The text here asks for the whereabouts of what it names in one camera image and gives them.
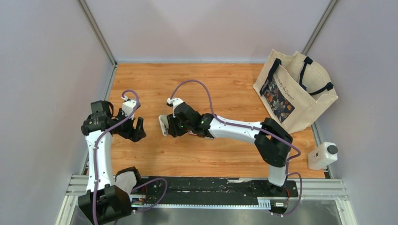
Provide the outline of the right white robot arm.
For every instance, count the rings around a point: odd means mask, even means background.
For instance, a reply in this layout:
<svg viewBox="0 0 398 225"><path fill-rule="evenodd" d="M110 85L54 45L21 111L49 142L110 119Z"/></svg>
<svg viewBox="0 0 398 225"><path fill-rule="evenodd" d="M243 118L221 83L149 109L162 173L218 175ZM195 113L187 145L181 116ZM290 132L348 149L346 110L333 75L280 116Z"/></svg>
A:
<svg viewBox="0 0 398 225"><path fill-rule="evenodd" d="M269 165L269 193L280 196L286 191L286 167L293 138L275 120L229 120L211 113L200 114L185 102L172 108L171 114L159 116L164 136L179 137L189 133L201 138L229 138L253 144Z"/></svg>

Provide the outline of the grey-green stapler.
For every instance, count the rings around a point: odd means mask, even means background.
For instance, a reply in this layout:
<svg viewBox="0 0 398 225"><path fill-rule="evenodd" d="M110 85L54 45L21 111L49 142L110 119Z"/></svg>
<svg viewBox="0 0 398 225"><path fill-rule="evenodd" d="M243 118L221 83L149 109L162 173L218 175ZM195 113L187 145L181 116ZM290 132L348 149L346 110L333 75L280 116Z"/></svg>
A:
<svg viewBox="0 0 398 225"><path fill-rule="evenodd" d="M168 116L167 115L160 115L158 117L159 123L160 123L160 127L162 130L162 133L164 136L168 136L169 135L169 121L168 121Z"/></svg>

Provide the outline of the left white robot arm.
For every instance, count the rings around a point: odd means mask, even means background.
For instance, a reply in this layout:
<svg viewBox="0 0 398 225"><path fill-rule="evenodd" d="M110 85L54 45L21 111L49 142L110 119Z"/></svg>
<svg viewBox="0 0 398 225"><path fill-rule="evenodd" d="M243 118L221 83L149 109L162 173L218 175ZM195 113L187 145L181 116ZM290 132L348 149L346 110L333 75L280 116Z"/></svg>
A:
<svg viewBox="0 0 398 225"><path fill-rule="evenodd" d="M89 179L86 193L78 198L78 206L93 225L115 222L132 213L130 194L143 190L143 181L136 167L113 174L111 145L113 135L138 142L146 136L143 118L135 119L140 107L127 98L118 114L109 101L91 103L92 113L81 126L88 147Z"/></svg>

